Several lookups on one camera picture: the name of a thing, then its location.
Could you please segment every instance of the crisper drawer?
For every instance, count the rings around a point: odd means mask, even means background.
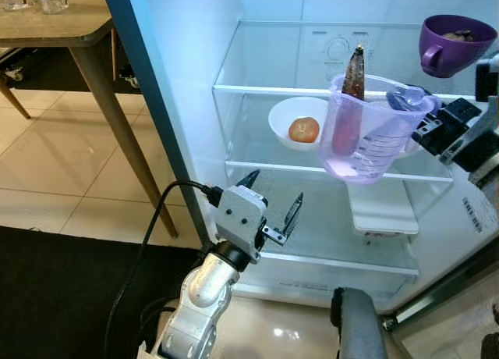
[[[413,284],[418,274],[415,269],[265,254],[242,274],[234,291],[246,297],[329,307],[334,289],[352,287],[366,291],[376,309],[385,311],[390,299]]]

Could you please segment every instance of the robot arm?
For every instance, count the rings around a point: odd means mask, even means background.
[[[179,306],[161,332],[152,351],[139,348],[140,359],[209,358],[216,338],[216,325],[227,308],[232,285],[249,263],[260,260],[267,239],[283,245],[293,231],[303,202],[300,194],[285,217],[283,229],[267,226],[267,199],[250,187],[258,171],[236,186],[219,188],[219,197],[210,199],[217,208],[215,222],[219,242],[204,263],[184,279]]]
[[[497,88],[499,53],[476,65],[475,97],[488,102],[482,112],[464,99],[453,101],[436,114],[429,114],[412,135],[444,164],[452,162],[469,172],[469,181],[497,204],[499,135],[497,134]]]

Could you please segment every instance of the metal frame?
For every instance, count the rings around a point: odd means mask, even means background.
[[[499,237],[402,305],[393,314],[384,316],[384,328],[389,332],[397,332],[407,325],[417,323],[444,302],[458,296],[497,270],[499,270]]]

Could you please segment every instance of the white bowl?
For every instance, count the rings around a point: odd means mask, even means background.
[[[319,148],[320,135],[326,121],[327,101],[319,98],[298,96],[280,101],[268,114],[268,124],[278,140],[295,151],[313,151]],[[319,136],[313,143],[295,142],[289,139],[289,127],[296,119],[312,117],[320,126]]]

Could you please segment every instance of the table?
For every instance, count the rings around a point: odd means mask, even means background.
[[[0,47],[69,48],[126,159],[156,206],[160,191],[94,50],[95,44],[112,28],[105,0],[69,0],[69,8],[54,15],[43,14],[38,9],[0,10]],[[5,89],[5,85],[0,84],[0,92],[9,95],[10,91]],[[170,236],[176,238],[177,231],[165,206],[160,217]]]

